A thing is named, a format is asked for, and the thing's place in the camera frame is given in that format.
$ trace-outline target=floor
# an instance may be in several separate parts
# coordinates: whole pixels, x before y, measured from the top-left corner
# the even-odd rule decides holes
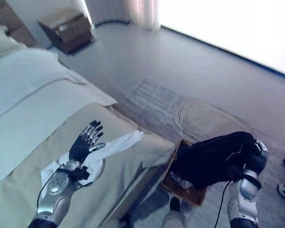
[[[285,143],[285,78],[166,29],[105,24],[97,41],[60,60],[121,101],[143,79],[198,97]]]

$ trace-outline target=gray carpet floor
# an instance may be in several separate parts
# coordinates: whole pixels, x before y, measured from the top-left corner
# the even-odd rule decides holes
[[[121,107],[139,120],[139,124],[163,138],[177,143],[180,138],[190,139],[175,124],[173,115],[186,99],[167,88],[143,80],[121,103]],[[268,162],[260,175],[263,185],[257,201],[259,226],[264,228],[285,228],[285,199],[277,190],[277,184],[285,184],[285,145],[254,129],[253,135],[263,141],[269,151]],[[171,196],[158,183],[164,167],[149,183],[143,194],[129,211],[130,225],[140,228],[159,228],[169,210]],[[200,207],[181,204],[181,211],[187,218],[189,228],[214,227],[225,183],[214,184],[207,189],[206,198]],[[227,215],[228,191],[226,191],[218,228],[229,227]]]

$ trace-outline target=white cloth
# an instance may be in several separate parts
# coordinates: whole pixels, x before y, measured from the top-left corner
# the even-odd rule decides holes
[[[183,189],[189,189],[192,187],[192,183],[187,181],[187,180],[183,180],[182,178],[180,178],[177,174],[175,174],[174,172],[170,172],[170,176],[172,177],[172,179],[174,179]]]
[[[111,142],[106,142],[105,147],[92,152],[87,156],[86,160],[83,163],[83,166],[87,167],[87,171],[90,173],[90,176],[87,180],[81,180],[80,183],[85,185],[89,182],[95,181],[99,176],[102,166],[103,159],[108,158],[114,154],[117,154],[121,151],[127,150],[130,147],[137,144],[143,138],[143,132],[134,131],[133,133],[126,134],[120,138],[117,138]],[[62,164],[66,164],[68,161],[68,153],[62,155],[58,161],[53,161],[49,164],[44,170],[41,171],[41,184],[44,186],[48,179],[53,175],[56,169],[59,168]],[[41,198],[44,198],[47,188],[44,188],[41,193]]]
[[[37,56],[32,58],[32,61],[29,58],[22,58],[22,54],[28,53],[24,51],[28,51],[31,57],[35,54]],[[57,73],[63,77],[70,75],[82,83],[73,83],[71,79],[56,80],[32,92],[15,106],[8,102],[10,109],[0,116],[0,181],[77,111],[90,103],[98,103],[103,106],[116,103],[112,97],[86,81],[79,74],[62,66],[51,52],[27,49],[11,55],[19,58],[10,58],[10,56],[0,58],[0,77],[4,75],[6,79],[9,78],[5,84],[6,87],[0,91],[2,95],[0,100],[8,99],[6,94],[10,94],[11,99],[14,99],[14,94],[11,94],[9,89],[14,85],[14,77],[17,76],[22,79],[24,77],[32,78],[32,81],[26,78],[22,81],[23,86],[28,86],[31,92],[31,87],[28,84],[31,86],[40,85],[38,77],[42,77],[45,72],[49,72],[51,75]],[[12,59],[22,67],[14,67]],[[1,88],[4,87],[3,84],[4,80],[0,79]],[[15,97],[18,100],[21,99],[21,96],[17,94]]]

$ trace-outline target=wire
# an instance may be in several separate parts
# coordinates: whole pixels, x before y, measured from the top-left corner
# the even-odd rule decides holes
[[[89,183],[87,183],[87,184],[81,184],[81,183],[79,183],[79,182],[77,181],[77,184],[78,184],[80,187],[77,188],[76,190],[79,190],[79,189],[81,189],[81,188],[88,187],[88,186],[92,185],[92,184],[93,184],[93,181],[91,181],[91,182],[89,182]]]
[[[37,198],[37,210],[39,207],[39,199],[40,199],[40,195],[43,191],[43,189],[46,187],[46,185],[48,184],[49,180],[52,179],[52,177],[55,175],[55,173],[57,172],[57,170],[52,174],[52,176],[48,179],[48,181],[43,185],[43,187],[41,188],[39,194],[38,194],[38,198]]]
[[[224,200],[225,191],[226,191],[228,185],[231,183],[231,181],[232,181],[232,180],[230,180],[230,181],[228,182],[228,184],[226,184],[226,186],[225,186],[225,188],[224,188],[223,195],[222,195],[222,200],[221,200],[221,202],[220,202],[220,207],[219,207],[219,210],[218,210],[219,213],[218,213],[217,221],[215,222],[214,228],[217,227],[217,224],[218,224],[218,221],[219,221],[218,219],[219,219],[220,210],[222,209],[222,205],[223,205],[223,200]]]

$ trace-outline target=beige mat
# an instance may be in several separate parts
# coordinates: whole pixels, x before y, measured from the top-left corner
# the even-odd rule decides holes
[[[185,100],[175,112],[174,121],[198,141],[237,131],[252,133],[245,121],[199,99]]]

